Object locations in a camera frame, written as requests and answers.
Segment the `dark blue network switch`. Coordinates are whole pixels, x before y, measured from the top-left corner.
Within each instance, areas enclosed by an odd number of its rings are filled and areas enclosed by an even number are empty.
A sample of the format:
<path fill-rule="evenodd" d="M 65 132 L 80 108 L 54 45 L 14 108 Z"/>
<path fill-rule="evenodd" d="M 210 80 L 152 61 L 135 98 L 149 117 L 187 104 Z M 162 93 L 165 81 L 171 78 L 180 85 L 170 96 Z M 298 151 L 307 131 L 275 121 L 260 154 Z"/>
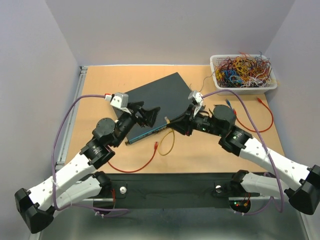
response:
<path fill-rule="evenodd" d="M 177 72 L 138 87 L 125 93 L 128 95 L 128 103 L 144 101 L 142 108 L 146 110 L 160 107 L 154 126 L 140 127 L 135 124 L 129 132 L 118 132 L 118 118 L 125 112 L 113 107 L 117 120 L 113 121 L 109 118 L 103 120 L 102 124 L 106 126 L 106 130 L 103 130 L 101 134 L 93 131 L 92 134 L 107 147 L 118 147 L 124 138 L 127 138 L 126 144 L 137 142 L 165 129 L 166 118 L 170 120 L 182 114 L 191 104 L 188 100 L 190 93 L 190 89 Z"/>

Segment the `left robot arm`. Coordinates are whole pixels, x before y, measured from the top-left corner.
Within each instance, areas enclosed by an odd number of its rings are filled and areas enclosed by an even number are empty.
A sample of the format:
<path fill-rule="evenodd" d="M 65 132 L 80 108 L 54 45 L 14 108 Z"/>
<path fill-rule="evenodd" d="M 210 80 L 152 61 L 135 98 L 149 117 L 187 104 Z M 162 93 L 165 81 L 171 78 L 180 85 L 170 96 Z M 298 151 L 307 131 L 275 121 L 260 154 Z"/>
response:
<path fill-rule="evenodd" d="M 111 193 L 111 181 L 99 168 L 114 157 L 112 148 L 117 148 L 135 125 L 154 126 L 161 108 L 145 109 L 143 105 L 143 101 L 114 104 L 122 111 L 120 117 L 100 119 L 92 138 L 69 163 L 38 185 L 15 192 L 16 209 L 32 234 L 47 228 L 55 212 Z"/>

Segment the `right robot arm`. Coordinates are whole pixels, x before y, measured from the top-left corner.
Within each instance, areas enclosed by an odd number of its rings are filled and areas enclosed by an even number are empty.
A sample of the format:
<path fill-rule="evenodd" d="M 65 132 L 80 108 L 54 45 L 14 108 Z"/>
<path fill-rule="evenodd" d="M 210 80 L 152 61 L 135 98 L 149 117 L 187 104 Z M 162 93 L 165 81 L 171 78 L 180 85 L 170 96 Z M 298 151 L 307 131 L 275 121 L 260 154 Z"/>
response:
<path fill-rule="evenodd" d="M 261 141 L 236 126 L 236 115 L 226 105 L 214 107 L 211 115 L 200 111 L 194 114 L 190 105 L 180 116 L 170 120 L 168 126 L 182 135 L 190 136 L 194 130 L 219 136 L 219 145 L 237 157 L 251 161 L 267 170 L 273 177 L 238 171 L 230 182 L 235 195 L 259 193 L 287 200 L 296 210 L 313 215 L 320 203 L 320 167 L 312 167 L 290 160 L 276 151 L 265 148 Z"/>

